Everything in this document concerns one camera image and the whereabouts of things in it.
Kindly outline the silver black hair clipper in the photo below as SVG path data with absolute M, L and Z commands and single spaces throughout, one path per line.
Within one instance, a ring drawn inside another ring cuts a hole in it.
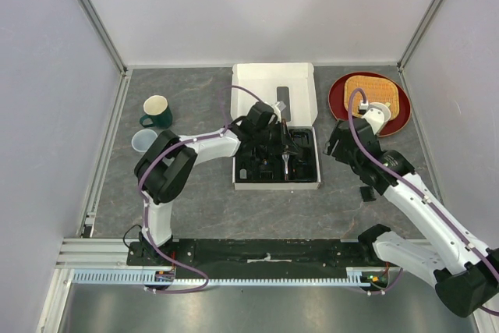
M 289 179 L 290 179 L 290 164 L 289 164 L 290 154 L 284 153 L 281 156 L 281 158 L 282 158 L 283 163 L 284 163 L 284 177 L 285 177 L 285 181 L 289 181 Z

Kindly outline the black comb guard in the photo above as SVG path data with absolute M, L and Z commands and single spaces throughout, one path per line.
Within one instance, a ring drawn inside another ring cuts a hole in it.
M 361 194 L 362 201 L 364 203 L 373 202 L 376 200 L 375 190 L 372 186 L 361 186 L 359 188 L 359 191 Z
M 273 179 L 273 171 L 272 170 L 262 170 L 260 172 L 260 178 L 262 180 L 272 180 Z

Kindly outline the white cardboard box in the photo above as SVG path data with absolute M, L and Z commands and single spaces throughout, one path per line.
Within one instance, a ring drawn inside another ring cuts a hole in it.
M 233 66 L 230 115 L 248 137 L 233 158 L 236 190 L 319 188 L 313 74 L 309 62 Z

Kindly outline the small clear oil bottle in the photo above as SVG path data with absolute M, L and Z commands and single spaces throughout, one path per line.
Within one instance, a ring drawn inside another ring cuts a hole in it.
M 248 174 L 246 169 L 242 168 L 239 170 L 239 178 L 244 180 L 248 179 Z

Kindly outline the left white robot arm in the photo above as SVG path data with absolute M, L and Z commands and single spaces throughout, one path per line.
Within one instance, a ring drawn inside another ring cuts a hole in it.
M 162 265 L 170 259 L 173 203 L 196 165 L 261 148 L 266 159 L 283 162 L 284 173 L 289 174 L 288 159 L 302 157 L 304 148 L 292 139 L 281 117 L 284 107 L 281 101 L 276 105 L 258 101 L 247 115 L 214 132 L 177 136 L 165 130 L 157 137 L 134 169 L 143 198 L 141 232 L 147 241 L 143 254 L 152 264 Z

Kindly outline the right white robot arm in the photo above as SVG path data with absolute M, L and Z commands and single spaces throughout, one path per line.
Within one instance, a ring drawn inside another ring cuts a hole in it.
M 382 260 L 403 268 L 432 286 L 459 317 L 476 310 L 498 315 L 486 306 L 498 294 L 498 251 L 466 229 L 399 152 L 383 151 L 365 119 L 338 121 L 326 153 L 394 204 L 432 246 L 423 248 L 378 224 L 359 237 L 356 252 L 363 264 Z

